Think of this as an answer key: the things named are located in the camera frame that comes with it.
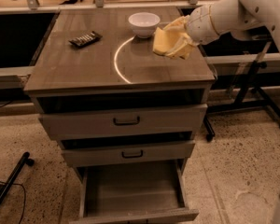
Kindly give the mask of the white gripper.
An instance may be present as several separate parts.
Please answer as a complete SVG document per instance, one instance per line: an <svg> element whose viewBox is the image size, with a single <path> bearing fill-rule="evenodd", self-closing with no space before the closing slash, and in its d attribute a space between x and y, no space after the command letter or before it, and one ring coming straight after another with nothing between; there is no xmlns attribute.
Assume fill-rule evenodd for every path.
<svg viewBox="0 0 280 224"><path fill-rule="evenodd" d="M210 6L197 7L190 15L181 16L163 28L164 31L184 32L187 30L188 35L192 38L180 37L174 46L165 53L166 57L187 59L197 43L207 45L219 39L219 34L212 22L210 8Z"/></svg>

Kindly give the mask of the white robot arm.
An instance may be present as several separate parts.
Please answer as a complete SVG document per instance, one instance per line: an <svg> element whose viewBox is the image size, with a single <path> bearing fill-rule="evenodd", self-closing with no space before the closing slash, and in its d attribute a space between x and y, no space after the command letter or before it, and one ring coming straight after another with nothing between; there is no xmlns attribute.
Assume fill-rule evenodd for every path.
<svg viewBox="0 0 280 224"><path fill-rule="evenodd" d="M280 0L235 0L273 34L280 51ZM218 117L222 133L187 164L188 194L201 213L182 224L280 224L280 131L258 114Z"/></svg>

